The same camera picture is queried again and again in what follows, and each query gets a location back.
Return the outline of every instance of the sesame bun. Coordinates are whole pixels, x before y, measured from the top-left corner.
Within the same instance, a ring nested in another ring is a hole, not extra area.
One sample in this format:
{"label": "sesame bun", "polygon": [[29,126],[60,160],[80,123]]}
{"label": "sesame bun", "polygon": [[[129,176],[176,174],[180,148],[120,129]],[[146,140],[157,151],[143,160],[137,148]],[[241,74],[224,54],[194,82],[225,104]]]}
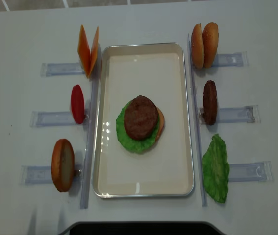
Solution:
{"label": "sesame bun", "polygon": [[157,108],[158,114],[159,114],[159,130],[156,136],[156,141],[158,141],[158,139],[160,138],[161,134],[163,133],[164,127],[165,127],[165,118],[164,115],[162,113],[162,111]]}
{"label": "sesame bun", "polygon": [[218,26],[216,23],[211,22],[205,26],[203,30],[203,43],[204,43],[204,66],[209,68],[212,66],[218,47]]}
{"label": "sesame bun", "polygon": [[51,160],[51,178],[59,192],[68,192],[74,179],[75,155],[70,142],[56,142]]}
{"label": "sesame bun", "polygon": [[202,38],[201,24],[194,26],[191,35],[191,58],[196,68],[200,69],[204,64],[204,44]]}

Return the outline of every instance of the tomato slice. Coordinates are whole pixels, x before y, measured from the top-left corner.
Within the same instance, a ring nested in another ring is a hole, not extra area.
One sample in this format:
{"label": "tomato slice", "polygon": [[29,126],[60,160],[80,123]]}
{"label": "tomato slice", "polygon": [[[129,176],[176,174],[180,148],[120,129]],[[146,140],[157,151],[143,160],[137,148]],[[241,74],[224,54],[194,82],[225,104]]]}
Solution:
{"label": "tomato slice", "polygon": [[81,87],[75,85],[71,92],[71,110],[76,124],[82,124],[85,119],[84,98]]}

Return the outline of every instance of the hamburger patty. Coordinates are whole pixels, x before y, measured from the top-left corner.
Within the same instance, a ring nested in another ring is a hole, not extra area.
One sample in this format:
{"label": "hamburger patty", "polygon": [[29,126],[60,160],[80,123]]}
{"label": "hamburger patty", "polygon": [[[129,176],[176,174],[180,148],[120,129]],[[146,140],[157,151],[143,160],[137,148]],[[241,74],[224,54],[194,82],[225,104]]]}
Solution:
{"label": "hamburger patty", "polygon": [[214,125],[217,116],[217,92],[213,81],[208,81],[204,86],[203,106],[206,124]]}
{"label": "hamburger patty", "polygon": [[144,96],[133,99],[125,110],[125,130],[134,140],[140,141],[152,134],[157,122],[157,107]]}

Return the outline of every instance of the bottom bun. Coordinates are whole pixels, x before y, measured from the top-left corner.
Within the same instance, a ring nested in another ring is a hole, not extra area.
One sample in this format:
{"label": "bottom bun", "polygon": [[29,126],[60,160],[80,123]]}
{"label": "bottom bun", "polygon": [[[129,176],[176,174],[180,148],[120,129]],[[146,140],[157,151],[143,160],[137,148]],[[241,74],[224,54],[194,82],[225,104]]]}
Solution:
{"label": "bottom bun", "polygon": [[67,139],[56,142],[51,160],[51,178],[59,192],[68,192],[75,172],[75,154]]}
{"label": "bottom bun", "polygon": [[162,111],[159,108],[157,108],[157,111],[158,111],[158,114],[159,114],[159,130],[158,130],[158,133],[157,133],[157,136],[156,136],[156,141],[158,141],[158,139],[162,135],[164,127],[165,127],[165,118],[164,118],[164,115],[163,115]]}

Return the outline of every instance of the white tray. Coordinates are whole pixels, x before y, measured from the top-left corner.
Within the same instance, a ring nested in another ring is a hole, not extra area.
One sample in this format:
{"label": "white tray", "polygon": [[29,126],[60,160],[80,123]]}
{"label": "white tray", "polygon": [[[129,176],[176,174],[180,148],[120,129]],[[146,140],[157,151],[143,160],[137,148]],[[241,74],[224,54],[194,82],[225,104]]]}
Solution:
{"label": "white tray", "polygon": [[[108,47],[102,56],[94,151],[97,196],[183,196],[194,186],[184,55],[176,43]],[[164,114],[158,143],[144,154],[117,140],[116,118],[138,95]]]}

